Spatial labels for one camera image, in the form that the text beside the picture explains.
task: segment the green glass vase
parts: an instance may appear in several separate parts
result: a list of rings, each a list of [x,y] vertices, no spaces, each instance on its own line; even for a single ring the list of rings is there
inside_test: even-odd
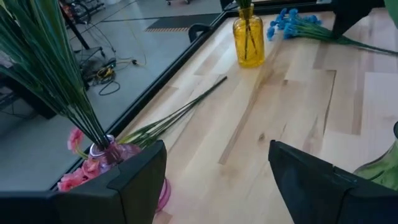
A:
[[[380,158],[354,171],[354,174],[393,190],[398,190],[398,122],[394,125],[396,140]]]

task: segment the artificial flower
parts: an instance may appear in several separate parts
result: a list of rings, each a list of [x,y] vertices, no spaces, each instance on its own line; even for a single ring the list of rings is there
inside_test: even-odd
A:
[[[269,41],[272,40],[272,37],[274,36],[274,34],[275,34],[275,28],[274,27],[268,28],[268,30],[267,30],[267,38],[268,38]]]
[[[275,21],[272,21],[270,25],[271,27],[278,26],[278,29],[283,28],[284,39],[290,39],[294,37],[306,37],[341,45],[352,45],[360,49],[383,52],[385,54],[398,56],[398,52],[395,52],[393,50],[387,50],[379,47],[374,47],[372,45],[363,44],[358,41],[349,39],[343,35],[338,39],[333,38],[332,31],[320,26],[322,21],[319,20],[315,15],[300,17],[298,13],[299,11],[297,9],[291,9],[289,11],[289,16],[285,16],[286,9],[283,9],[276,17]],[[272,40],[272,36],[272,29],[269,29],[269,35],[267,35],[268,39]]]
[[[81,169],[85,176],[89,179],[93,179],[100,175],[100,162],[97,159],[88,158],[83,162]]]
[[[68,149],[71,150],[73,153],[77,154],[78,153],[78,146],[82,142],[84,138],[84,134],[80,129],[74,128],[69,135],[68,138]]]
[[[57,183],[59,191],[67,192],[74,187],[84,183],[87,178],[85,177],[81,168],[78,168],[71,174],[64,174],[61,181]]]

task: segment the pink flower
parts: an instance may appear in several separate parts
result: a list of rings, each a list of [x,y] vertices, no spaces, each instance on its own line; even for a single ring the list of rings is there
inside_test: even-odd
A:
[[[68,139],[68,149],[73,153],[77,153],[77,147],[80,145],[81,141],[84,138],[84,134],[80,129],[74,128],[69,135]]]
[[[58,182],[58,189],[62,192],[67,192],[70,189],[79,186],[86,180],[84,173],[81,168],[78,168],[72,174],[65,174],[61,178],[61,181]]]
[[[100,175],[100,162],[99,160],[88,158],[83,162],[81,166],[84,175],[86,175],[89,179],[93,179]]]

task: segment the glass vase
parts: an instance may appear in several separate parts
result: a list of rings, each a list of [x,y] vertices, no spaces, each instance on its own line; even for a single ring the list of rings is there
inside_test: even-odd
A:
[[[396,140],[380,158],[354,171],[354,174],[393,190],[398,190],[398,123],[394,125]]]
[[[90,147],[89,156],[93,159],[99,160],[99,166],[102,174],[120,162],[125,161],[126,159],[129,159],[130,157],[141,152],[141,149],[134,144],[118,144],[112,135],[108,134],[107,137],[111,144],[106,150],[100,151],[95,144],[92,144]],[[161,211],[166,206],[167,202],[169,201],[170,194],[171,185],[169,180],[165,178],[162,191],[160,192],[156,212]]]
[[[233,24],[236,54],[240,66],[252,68],[264,63],[264,33],[262,19],[253,14],[254,5],[239,8],[239,18]]]
[[[141,151],[133,144],[118,144],[110,134],[107,137],[111,143],[104,151],[100,151],[95,144],[90,147],[90,157],[99,160],[102,174]]]

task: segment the wooden table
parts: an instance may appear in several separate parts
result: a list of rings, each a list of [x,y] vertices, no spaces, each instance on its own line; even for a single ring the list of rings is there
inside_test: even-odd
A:
[[[333,13],[318,15],[332,26]],[[265,28],[273,18],[263,17]],[[170,114],[228,77],[163,137],[172,196],[156,224],[292,223],[267,160],[271,139],[350,172],[394,140],[397,58],[277,36],[266,41],[263,66],[243,69],[232,23],[224,22],[122,133]],[[382,9],[346,35],[398,47],[397,30]]]

